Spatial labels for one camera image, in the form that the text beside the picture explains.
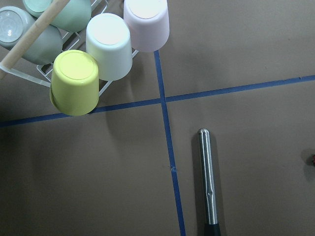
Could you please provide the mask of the yellow cup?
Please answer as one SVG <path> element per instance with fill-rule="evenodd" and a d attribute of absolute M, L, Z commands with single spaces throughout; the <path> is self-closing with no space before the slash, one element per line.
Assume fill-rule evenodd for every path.
<path fill-rule="evenodd" d="M 68 50 L 56 57 L 50 99 L 60 112 L 85 115 L 98 104 L 98 93 L 98 65 L 92 56 L 80 50 Z"/>

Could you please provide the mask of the green cup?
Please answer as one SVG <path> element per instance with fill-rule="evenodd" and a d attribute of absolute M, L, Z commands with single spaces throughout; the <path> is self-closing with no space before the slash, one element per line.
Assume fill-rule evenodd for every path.
<path fill-rule="evenodd" d="M 32 16 L 39 17 L 52 4 L 52 0 L 23 0 Z M 70 0 L 54 18 L 51 25 L 69 32 L 79 32 L 86 28 L 92 14 L 90 0 Z"/>

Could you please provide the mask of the clear cup rack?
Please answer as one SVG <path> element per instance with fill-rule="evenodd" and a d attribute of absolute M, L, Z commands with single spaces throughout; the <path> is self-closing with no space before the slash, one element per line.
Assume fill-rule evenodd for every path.
<path fill-rule="evenodd" d="M 103 6 L 103 9 L 101 13 L 105 13 L 105 11 L 108 9 L 109 2 L 107 0 L 94 0 L 91 3 L 92 12 L 95 12 L 99 6 Z M 66 32 L 62 30 L 62 39 L 63 39 L 63 46 L 65 47 L 65 51 L 70 49 L 78 49 L 80 46 L 85 44 L 85 40 L 83 39 L 80 32 Z M 16 69 L 8 69 L 7 67 L 2 67 L 0 65 L 0 79 L 2 80 L 7 74 L 14 75 L 16 77 L 25 79 L 27 81 L 45 86 L 50 87 L 51 85 L 51 74 L 52 74 L 52 67 L 53 63 L 50 63 L 48 65 L 37 65 L 36 69 L 37 71 L 42 75 L 44 80 L 40 78 L 36 78 L 32 75 L 26 74 L 24 72 L 18 71 Z"/>

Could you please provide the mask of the white cup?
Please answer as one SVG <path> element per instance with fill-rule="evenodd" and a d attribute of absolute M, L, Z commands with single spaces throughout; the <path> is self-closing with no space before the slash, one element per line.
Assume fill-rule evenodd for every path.
<path fill-rule="evenodd" d="M 94 16 L 86 29 L 86 52 L 96 60 L 101 80 L 126 76 L 132 67 L 132 48 L 124 20 L 112 13 Z"/>

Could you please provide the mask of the pink cup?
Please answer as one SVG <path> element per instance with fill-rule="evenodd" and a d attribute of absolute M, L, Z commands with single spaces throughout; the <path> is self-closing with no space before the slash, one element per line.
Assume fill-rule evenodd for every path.
<path fill-rule="evenodd" d="M 125 0 L 124 21 L 130 30 L 131 45 L 140 52 L 162 48 L 170 34 L 166 0 Z"/>

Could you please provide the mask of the wooden stick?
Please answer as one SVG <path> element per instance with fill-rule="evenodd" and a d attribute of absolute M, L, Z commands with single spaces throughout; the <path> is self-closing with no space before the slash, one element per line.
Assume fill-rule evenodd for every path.
<path fill-rule="evenodd" d="M 11 69 L 68 3 L 69 0 L 54 0 L 3 58 L 2 67 Z"/>

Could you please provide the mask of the grey cup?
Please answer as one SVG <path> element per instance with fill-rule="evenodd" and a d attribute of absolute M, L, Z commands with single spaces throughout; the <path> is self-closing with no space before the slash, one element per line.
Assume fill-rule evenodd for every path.
<path fill-rule="evenodd" d="M 50 64 L 62 52 L 61 33 L 56 27 L 48 25 L 35 37 L 33 31 L 30 31 L 35 22 L 31 14 L 18 7 L 2 7 L 0 9 L 0 45 L 12 50 L 21 41 L 23 46 L 28 48 L 22 58 L 34 64 Z"/>

